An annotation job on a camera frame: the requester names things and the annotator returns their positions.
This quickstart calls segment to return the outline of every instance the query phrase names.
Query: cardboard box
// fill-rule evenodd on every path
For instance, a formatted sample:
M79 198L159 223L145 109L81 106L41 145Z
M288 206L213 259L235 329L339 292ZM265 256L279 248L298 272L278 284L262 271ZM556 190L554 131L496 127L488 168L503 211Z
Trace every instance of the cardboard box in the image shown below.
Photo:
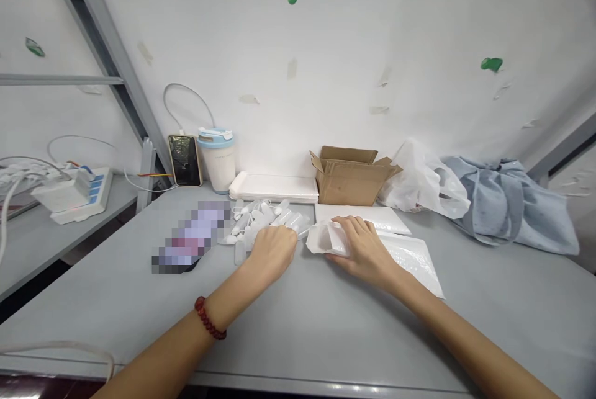
M323 146L321 156L310 152L317 169L318 202L333 205L374 204L385 181L402 168L385 157L374 162L377 151Z

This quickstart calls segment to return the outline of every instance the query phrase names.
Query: hand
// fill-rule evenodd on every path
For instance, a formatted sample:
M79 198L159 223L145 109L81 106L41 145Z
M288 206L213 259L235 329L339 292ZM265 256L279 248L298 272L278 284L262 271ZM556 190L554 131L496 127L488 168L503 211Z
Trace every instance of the hand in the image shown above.
M255 245L245 264L268 286L284 274L294 259L297 242L298 236L291 228L283 225L263 228L257 233Z
M360 216L337 216L332 220L346 232L350 256L344 258L330 253L325 256L347 273L383 290L389 290L396 277L408 273L393 260L372 222L365 221Z

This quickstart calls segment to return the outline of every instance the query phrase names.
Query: blue tote bag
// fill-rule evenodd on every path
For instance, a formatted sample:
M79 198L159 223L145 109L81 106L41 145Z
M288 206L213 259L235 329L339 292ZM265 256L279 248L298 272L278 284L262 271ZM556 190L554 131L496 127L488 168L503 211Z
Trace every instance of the blue tote bag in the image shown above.
M510 242L559 254L579 254L567 199L530 179L517 160L498 166L449 157L449 166L472 202L468 212L453 219L478 241L498 246Z

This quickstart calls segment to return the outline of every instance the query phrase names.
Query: red beaded bracelet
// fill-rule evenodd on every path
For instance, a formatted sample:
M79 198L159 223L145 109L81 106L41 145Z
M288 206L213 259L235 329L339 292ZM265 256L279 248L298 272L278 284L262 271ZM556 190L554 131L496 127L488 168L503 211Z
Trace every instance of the red beaded bracelet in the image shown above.
M194 308L198 312L199 318L203 322L203 325L205 326L207 331L209 331L209 334L213 336L214 339L225 339L228 331L225 330L224 332L220 332L217 329L215 329L215 326L213 325L213 323L211 323L211 320L209 320L209 317L207 316L207 311L205 311L203 304L205 304L205 297L199 297L197 298L197 301L194 302Z

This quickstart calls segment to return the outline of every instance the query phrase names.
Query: phone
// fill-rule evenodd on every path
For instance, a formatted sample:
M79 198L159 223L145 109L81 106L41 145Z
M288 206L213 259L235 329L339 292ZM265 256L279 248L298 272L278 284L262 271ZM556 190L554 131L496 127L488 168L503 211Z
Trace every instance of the phone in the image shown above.
M170 135L168 141L176 185L181 187L203 185L197 138L192 135Z

